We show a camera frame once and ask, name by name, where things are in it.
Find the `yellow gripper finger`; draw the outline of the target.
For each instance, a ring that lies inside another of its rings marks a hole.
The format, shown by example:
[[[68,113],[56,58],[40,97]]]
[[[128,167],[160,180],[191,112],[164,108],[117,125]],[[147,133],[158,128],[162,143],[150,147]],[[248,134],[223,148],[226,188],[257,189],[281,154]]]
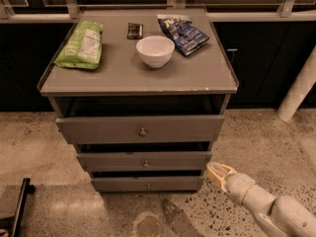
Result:
[[[227,192],[227,189],[225,187],[225,180],[224,179],[217,179],[215,177],[210,177],[209,178],[211,183],[217,188],[222,190],[223,192]]]
[[[230,166],[220,164],[217,162],[209,162],[206,165],[207,173],[216,179],[225,178],[228,175],[235,174],[236,170]]]

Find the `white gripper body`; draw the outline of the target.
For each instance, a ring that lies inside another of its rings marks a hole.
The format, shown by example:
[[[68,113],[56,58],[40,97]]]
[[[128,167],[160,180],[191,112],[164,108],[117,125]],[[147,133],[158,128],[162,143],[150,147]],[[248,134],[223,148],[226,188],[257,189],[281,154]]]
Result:
[[[256,181],[243,173],[231,174],[226,178],[226,194],[236,204],[241,204],[246,192]]]

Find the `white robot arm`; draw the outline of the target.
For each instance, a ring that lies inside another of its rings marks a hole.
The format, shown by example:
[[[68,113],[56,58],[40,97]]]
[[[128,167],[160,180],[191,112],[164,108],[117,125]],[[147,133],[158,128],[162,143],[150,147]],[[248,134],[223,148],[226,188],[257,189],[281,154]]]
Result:
[[[206,171],[212,183],[245,207],[269,237],[316,237],[316,217],[294,197],[276,197],[224,164],[209,162]]]

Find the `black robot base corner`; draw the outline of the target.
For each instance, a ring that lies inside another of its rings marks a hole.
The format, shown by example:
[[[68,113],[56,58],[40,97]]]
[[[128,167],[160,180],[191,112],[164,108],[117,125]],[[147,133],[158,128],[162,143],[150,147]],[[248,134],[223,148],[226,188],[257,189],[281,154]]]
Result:
[[[35,192],[36,187],[30,178],[24,178],[13,214],[0,217],[0,237],[18,237],[28,195]]]

